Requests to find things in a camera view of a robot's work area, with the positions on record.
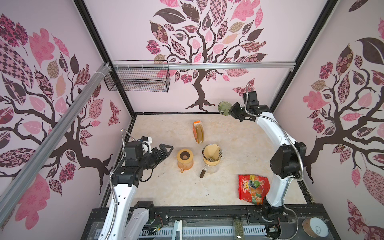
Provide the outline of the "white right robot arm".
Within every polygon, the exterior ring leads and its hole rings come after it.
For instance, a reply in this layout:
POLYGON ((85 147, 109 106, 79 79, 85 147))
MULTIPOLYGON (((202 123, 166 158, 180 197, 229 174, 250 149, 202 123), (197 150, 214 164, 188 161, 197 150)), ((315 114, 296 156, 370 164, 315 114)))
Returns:
POLYGON ((270 160, 270 167, 274 176, 266 202, 270 208, 280 208, 283 206, 291 181, 303 180, 303 158, 307 146, 292 138, 278 123, 270 109, 266 105, 259 104, 255 91, 245 93, 243 99, 243 105, 239 103, 232 105, 230 115, 241 122, 244 120, 255 122, 273 143, 276 152, 270 160))

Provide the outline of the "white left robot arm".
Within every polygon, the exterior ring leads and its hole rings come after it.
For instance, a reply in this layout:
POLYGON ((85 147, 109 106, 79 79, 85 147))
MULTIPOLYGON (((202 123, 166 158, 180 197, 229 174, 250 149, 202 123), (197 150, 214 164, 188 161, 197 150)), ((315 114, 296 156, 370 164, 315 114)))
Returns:
POLYGON ((153 202, 138 202, 133 213, 130 208, 145 170, 152 171, 170 156, 174 147, 160 144, 151 149, 152 139, 143 137, 123 144, 122 164, 110 176, 112 193, 100 240, 136 240, 149 220, 155 218, 153 202))

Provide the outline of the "wooden ring dripper stand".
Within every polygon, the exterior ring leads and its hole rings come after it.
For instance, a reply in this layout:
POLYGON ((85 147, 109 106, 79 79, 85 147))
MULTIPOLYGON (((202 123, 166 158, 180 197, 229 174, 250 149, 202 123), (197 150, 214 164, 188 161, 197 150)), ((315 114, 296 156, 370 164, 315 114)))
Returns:
POLYGON ((181 164, 189 164, 193 161, 194 154, 189 149, 182 149, 177 154, 177 161, 181 164))

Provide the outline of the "clear glass dripper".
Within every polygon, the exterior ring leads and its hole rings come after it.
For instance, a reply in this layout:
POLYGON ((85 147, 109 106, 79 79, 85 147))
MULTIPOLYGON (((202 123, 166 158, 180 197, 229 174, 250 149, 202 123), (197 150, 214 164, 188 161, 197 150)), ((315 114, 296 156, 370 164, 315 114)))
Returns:
POLYGON ((223 156, 221 147, 217 144, 206 145, 203 150, 203 160, 208 166, 216 166, 223 156))

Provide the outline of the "orange glass pitcher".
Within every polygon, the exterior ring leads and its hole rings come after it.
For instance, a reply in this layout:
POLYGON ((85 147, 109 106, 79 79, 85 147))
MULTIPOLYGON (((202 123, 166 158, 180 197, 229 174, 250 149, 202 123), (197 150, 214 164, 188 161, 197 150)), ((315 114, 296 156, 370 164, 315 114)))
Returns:
POLYGON ((194 165, 193 157, 188 157, 186 159, 183 159, 181 156, 178 156, 177 161, 178 161, 178 167, 181 173, 191 169, 194 165))

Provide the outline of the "wooden ring dripper holder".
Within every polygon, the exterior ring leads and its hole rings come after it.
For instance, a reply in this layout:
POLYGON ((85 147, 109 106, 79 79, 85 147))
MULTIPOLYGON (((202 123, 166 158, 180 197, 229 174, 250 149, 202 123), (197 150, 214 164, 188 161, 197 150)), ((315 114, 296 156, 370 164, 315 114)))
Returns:
POLYGON ((204 160, 205 164, 207 166, 210 166, 210 167, 217 166, 220 163, 220 160, 217 160, 217 161, 214 161, 214 162, 210 162, 207 159, 203 159, 203 160, 204 160))

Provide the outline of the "green glass dripper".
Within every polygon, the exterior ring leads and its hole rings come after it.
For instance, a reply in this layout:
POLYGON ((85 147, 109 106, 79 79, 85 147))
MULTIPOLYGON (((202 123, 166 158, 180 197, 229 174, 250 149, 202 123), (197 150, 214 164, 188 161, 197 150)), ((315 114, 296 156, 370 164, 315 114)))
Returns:
POLYGON ((232 104, 227 101, 222 101, 218 104, 218 111, 223 116, 229 116, 231 114, 232 104))

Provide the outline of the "brown paper coffee filter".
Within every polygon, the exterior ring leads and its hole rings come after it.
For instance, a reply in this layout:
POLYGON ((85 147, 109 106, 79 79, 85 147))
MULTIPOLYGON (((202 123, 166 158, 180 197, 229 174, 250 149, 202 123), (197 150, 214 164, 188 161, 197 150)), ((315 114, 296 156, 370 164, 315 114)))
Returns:
POLYGON ((217 144, 210 144, 204 147, 203 154, 208 161, 214 162, 221 159, 222 149, 217 144))

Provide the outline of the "clear glass server jug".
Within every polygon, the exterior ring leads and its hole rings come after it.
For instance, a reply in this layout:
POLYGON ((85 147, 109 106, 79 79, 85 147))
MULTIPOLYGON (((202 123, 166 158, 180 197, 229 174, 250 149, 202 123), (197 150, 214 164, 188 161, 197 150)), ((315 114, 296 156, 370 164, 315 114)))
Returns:
POLYGON ((199 177, 202 179, 206 174, 214 174, 219 170, 220 166, 209 166, 209 165, 204 165, 203 169, 199 175, 199 177))

